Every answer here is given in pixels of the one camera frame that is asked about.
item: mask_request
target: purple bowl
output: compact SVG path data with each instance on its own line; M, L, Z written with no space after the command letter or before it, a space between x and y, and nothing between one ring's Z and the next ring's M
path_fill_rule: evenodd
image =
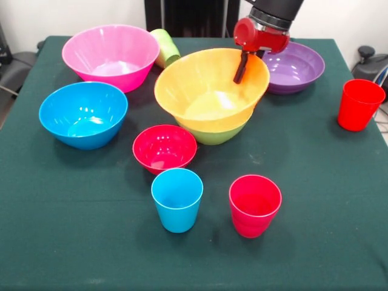
M316 51L295 42L289 42L281 53L266 53L263 61L270 72L268 92L279 95L306 89L325 71L325 62Z

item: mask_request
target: white wall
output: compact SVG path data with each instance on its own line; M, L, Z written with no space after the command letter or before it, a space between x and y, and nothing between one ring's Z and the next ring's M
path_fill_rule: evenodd
M35 51L49 35L74 35L103 24L146 27L143 0L0 0L0 22L11 51Z
M242 0L239 17L252 5ZM388 53L388 0L305 0L293 22L294 38L333 38L349 67L359 60L357 48L371 45Z
M240 17L250 8L242 0ZM352 66L360 45L388 53L386 11L388 0L305 0L290 32L296 38L334 38ZM36 50L48 35L73 35L95 25L145 28L146 16L144 0L0 0L0 22L12 52L20 52Z

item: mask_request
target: yellow bowl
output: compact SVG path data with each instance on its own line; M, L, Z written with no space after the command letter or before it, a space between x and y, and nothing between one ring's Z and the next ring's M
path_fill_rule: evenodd
M201 132L199 130L190 129L183 124L180 124L179 122L178 124L184 129L188 130L195 137L196 141L208 146L214 146L217 144L222 144L237 135L237 133L239 133L247 124L252 114L253 112L241 125L238 125L236 128L226 130L224 132Z
M235 48L212 48L184 56L156 80L156 101L192 130L235 129L250 118L269 84L268 68L255 55L249 55L242 81L235 84L240 59L241 51Z

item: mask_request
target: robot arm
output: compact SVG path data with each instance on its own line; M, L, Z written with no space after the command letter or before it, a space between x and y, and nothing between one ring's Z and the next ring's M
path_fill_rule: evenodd
M243 78L248 54L260 58L265 51L279 53L290 40L289 29L302 6L303 0L246 0L253 7L246 18L240 19L235 26L235 43L242 48L241 62L234 82L239 84Z

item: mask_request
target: plastic bowl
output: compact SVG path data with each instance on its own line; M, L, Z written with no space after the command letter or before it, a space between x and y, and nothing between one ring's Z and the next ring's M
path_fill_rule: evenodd
M266 53L263 61L270 71L268 92L279 95L303 91L325 71L325 62L316 51L295 42L289 42L281 53Z
M153 174L172 168L184 168L191 162L197 145L187 130L170 124L149 127L133 142L136 160Z
M127 110L127 97L116 87L79 82L50 94L39 109L39 120L65 144L93 150L106 145L117 134Z
M200 132L225 132L244 123L267 90L269 71L249 55L240 84L233 78L241 50L213 48L175 61L156 80L159 105L179 124Z
M103 25L70 38L62 58L85 81L116 86L124 93L138 88L159 55L159 44L144 29Z
M192 130L184 126L183 124L178 124L184 129L188 130L195 137L196 141L200 142L201 144L215 146L217 144L223 144L224 142L230 140L232 137L237 135L237 133L239 133L248 123L252 114L253 112L241 125L238 125L235 129L226 130L225 132L200 132L198 130Z

